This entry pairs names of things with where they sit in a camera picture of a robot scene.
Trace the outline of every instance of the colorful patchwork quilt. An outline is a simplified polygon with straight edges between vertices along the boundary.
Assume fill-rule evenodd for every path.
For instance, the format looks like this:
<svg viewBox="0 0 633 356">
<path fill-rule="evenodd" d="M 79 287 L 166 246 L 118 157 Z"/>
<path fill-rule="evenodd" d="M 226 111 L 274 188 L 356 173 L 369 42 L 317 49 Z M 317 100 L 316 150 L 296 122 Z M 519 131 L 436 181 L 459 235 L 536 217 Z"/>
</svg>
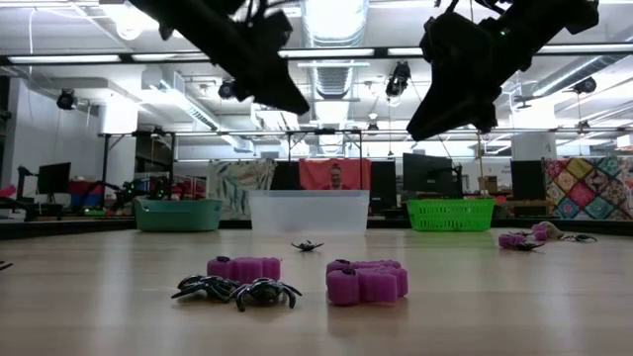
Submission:
<svg viewBox="0 0 633 356">
<path fill-rule="evenodd" d="M 545 165 L 547 198 L 554 214 L 574 220 L 631 220 L 626 162 L 615 156 L 549 160 Z"/>
</svg>

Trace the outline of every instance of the table surface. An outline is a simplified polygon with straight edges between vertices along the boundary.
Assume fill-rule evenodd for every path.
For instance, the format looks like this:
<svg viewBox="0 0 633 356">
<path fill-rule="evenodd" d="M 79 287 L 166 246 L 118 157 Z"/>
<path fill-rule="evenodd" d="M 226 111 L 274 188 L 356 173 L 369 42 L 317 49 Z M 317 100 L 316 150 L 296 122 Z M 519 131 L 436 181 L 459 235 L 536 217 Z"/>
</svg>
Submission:
<svg viewBox="0 0 633 356">
<path fill-rule="evenodd" d="M 134 230 L 0 242 L 0 355 L 633 354 L 633 240 L 495 248 L 500 233 L 369 230 L 306 236 L 250 230 Z M 297 306 L 170 300 L 217 255 L 276 256 Z M 410 293 L 392 306 L 337 308 L 324 267 L 336 258 L 396 259 Z"/>
</svg>

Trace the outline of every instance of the teal basket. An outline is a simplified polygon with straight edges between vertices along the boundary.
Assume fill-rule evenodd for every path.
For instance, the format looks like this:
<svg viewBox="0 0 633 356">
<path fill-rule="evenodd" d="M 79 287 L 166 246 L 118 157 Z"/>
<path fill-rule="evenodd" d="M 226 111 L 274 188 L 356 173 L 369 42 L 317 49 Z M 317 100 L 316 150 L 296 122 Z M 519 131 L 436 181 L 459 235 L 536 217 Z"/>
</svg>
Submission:
<svg viewBox="0 0 633 356">
<path fill-rule="evenodd" d="M 495 200 L 415 200 L 407 208 L 416 231 L 486 231 Z"/>
<path fill-rule="evenodd" d="M 222 201 L 135 201 L 136 228 L 147 232 L 218 229 Z"/>
</svg>

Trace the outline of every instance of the translucent storage container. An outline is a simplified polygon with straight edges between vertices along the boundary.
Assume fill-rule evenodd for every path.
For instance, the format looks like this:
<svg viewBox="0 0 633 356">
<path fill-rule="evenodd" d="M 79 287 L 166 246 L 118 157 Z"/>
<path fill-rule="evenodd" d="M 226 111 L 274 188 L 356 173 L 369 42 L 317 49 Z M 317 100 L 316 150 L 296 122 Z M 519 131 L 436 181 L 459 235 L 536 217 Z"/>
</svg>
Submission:
<svg viewBox="0 0 633 356">
<path fill-rule="evenodd" d="M 136 228 L 142 231 L 212 231 L 218 229 L 222 201 L 135 201 Z"/>
<path fill-rule="evenodd" d="M 251 191 L 257 233 L 365 233 L 369 191 Z"/>
</svg>

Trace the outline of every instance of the toy spider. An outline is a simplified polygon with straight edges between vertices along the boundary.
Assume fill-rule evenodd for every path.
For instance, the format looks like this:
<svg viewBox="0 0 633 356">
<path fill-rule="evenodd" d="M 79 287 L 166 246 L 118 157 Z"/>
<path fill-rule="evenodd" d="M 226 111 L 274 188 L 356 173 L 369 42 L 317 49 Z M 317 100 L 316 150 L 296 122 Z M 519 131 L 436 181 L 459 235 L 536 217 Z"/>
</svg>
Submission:
<svg viewBox="0 0 633 356">
<path fill-rule="evenodd" d="M 573 242 L 590 242 L 590 241 L 597 242 L 597 238 L 583 234 L 583 233 L 578 234 L 578 235 L 564 236 L 564 237 L 561 237 L 561 240 L 573 241 Z"/>
<path fill-rule="evenodd" d="M 319 248 L 321 246 L 324 245 L 324 243 L 313 243 L 310 240 L 306 240 L 306 242 L 302 242 L 299 245 L 296 245 L 294 243 L 291 243 L 293 246 L 299 248 L 300 250 L 302 250 L 302 252 L 310 252 L 312 250 L 314 250 L 315 248 Z"/>
<path fill-rule="evenodd" d="M 518 251 L 531 251 L 535 248 L 543 246 L 545 243 L 534 243 L 529 240 L 515 244 L 513 247 Z"/>
<path fill-rule="evenodd" d="M 0 271 L 4 271 L 7 268 L 13 266 L 13 263 L 9 263 L 9 262 L 5 262 L 5 261 L 0 261 Z"/>
<path fill-rule="evenodd" d="M 180 292 L 171 296 L 171 299 L 180 298 L 198 291 L 207 292 L 207 297 L 228 303 L 230 293 L 239 287 L 239 283 L 216 276 L 191 276 L 183 279 L 178 284 Z"/>
<path fill-rule="evenodd" d="M 240 312 L 244 312 L 246 311 L 243 301 L 244 295 L 248 294 L 255 301 L 266 302 L 277 300 L 282 293 L 288 296 L 288 300 L 290 301 L 289 307 L 291 309 L 295 307 L 295 303 L 297 302 L 295 295 L 302 295 L 301 292 L 287 284 L 277 282 L 270 278 L 258 278 L 254 280 L 252 284 L 242 285 L 237 288 L 228 298 L 230 300 L 235 298 L 237 308 Z"/>
</svg>

